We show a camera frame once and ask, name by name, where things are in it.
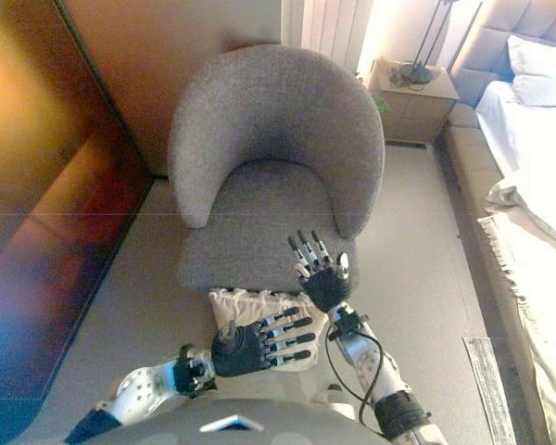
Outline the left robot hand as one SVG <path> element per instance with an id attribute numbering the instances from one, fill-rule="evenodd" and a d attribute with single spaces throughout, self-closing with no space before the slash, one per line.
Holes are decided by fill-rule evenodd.
<path id="1" fill-rule="evenodd" d="M 295 351 L 295 347 L 316 338 L 313 332 L 301 332 L 301 328 L 313 323 L 313 318 L 299 313 L 299 307 L 291 307 L 247 325 L 229 322 L 211 343 L 216 374 L 246 375 L 308 359 L 310 350 Z"/>

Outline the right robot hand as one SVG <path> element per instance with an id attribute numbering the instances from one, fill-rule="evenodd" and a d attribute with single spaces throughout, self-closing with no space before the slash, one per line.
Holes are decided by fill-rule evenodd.
<path id="1" fill-rule="evenodd" d="M 287 242 L 297 258 L 294 269 L 298 282 L 313 304 L 327 313 L 341 305 L 351 293 L 348 255 L 340 252 L 332 257 L 322 238 L 314 230 L 311 231 L 311 236 L 318 252 L 300 230 L 297 231 L 297 236 L 302 248 L 293 236 L 289 236 Z"/>

